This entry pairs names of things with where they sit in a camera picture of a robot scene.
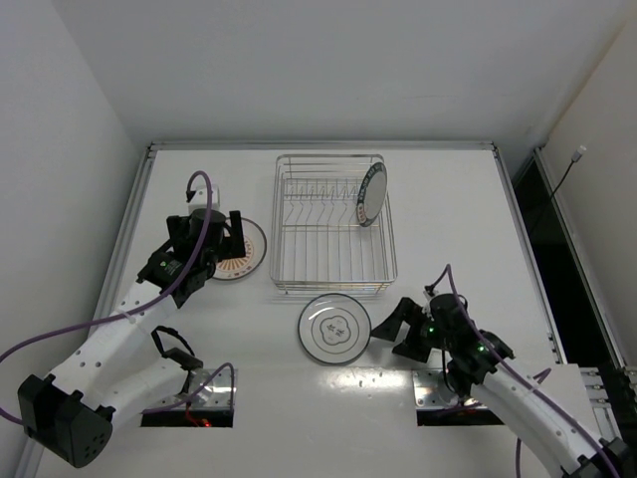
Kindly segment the orange sunburst glass plate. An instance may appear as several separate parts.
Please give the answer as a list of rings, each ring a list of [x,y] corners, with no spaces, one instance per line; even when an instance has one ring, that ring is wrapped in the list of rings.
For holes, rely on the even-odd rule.
[[[268,243],[264,230],[252,219],[243,218],[243,235],[246,255],[243,258],[227,259],[220,262],[212,277],[221,282],[233,282],[248,277],[263,263]]]

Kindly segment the clear plate black rim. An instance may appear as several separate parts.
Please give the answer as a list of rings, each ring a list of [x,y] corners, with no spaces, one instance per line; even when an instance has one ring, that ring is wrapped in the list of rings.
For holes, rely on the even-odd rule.
[[[325,365],[344,365],[359,359],[371,337],[371,319],[352,296],[323,294],[309,301],[298,319],[303,351]]]

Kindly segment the dark green rimmed plate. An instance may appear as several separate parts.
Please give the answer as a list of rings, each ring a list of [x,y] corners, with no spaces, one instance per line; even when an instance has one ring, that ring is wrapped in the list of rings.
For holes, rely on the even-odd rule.
[[[380,214],[387,193],[387,182],[384,163],[373,163],[360,183],[356,198],[356,219],[361,227],[371,226]]]

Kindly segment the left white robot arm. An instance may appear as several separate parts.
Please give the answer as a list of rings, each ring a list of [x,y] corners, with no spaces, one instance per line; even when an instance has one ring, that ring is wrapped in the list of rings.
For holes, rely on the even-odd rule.
[[[75,468],[93,462],[133,417],[170,410],[171,397],[188,403],[202,388],[203,362],[188,346],[165,349],[159,335],[175,333],[168,320],[218,263],[245,257],[242,216],[199,208],[166,223],[169,238],[138,273],[121,317],[17,391],[25,433]]]

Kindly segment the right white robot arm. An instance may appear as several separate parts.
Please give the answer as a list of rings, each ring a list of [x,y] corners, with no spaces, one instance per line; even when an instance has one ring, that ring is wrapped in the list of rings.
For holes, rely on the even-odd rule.
[[[454,294],[433,296],[420,306],[409,298],[371,336],[395,342],[393,353],[426,362],[432,351],[449,357],[441,372],[449,413],[459,414],[474,399],[492,413],[542,463],[552,477],[633,477],[636,458],[619,437],[607,440],[589,430],[555,399],[536,378],[515,364],[513,350],[497,335],[480,330],[470,319],[464,299]]]

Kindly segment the right steel base plate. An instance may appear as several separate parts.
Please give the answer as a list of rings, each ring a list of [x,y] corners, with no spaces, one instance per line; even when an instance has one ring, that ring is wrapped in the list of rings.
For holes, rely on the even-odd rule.
[[[441,368],[412,371],[414,401],[418,411],[440,411],[456,408],[486,409],[473,397],[460,398],[444,381]]]

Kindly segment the steel base plate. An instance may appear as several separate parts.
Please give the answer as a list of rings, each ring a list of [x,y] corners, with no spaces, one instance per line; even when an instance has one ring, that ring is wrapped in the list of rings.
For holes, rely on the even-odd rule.
[[[183,391],[163,398],[142,413],[183,409],[187,404],[194,405],[196,409],[232,412],[236,401],[236,385],[237,372],[229,362],[216,369],[201,368],[190,374]]]
[[[418,411],[440,411],[456,408],[486,409],[473,397],[460,398],[444,381],[441,368],[412,371],[414,401]]]

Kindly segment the left steel base plate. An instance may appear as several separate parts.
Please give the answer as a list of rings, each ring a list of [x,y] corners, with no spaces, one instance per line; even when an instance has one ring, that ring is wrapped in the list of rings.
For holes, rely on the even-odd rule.
[[[236,401],[236,385],[237,372],[229,362],[216,369],[201,368],[190,374],[183,391],[163,398],[142,413],[183,409],[187,404],[194,405],[196,409],[232,412]]]

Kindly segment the white wall plug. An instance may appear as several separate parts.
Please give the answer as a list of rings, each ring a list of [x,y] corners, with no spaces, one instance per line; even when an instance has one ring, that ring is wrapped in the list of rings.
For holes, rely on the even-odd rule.
[[[583,156],[586,154],[586,147],[584,145],[581,145],[580,147],[578,147],[576,149],[576,151],[573,153],[573,156],[571,157],[571,161],[573,163],[577,163],[579,162]]]

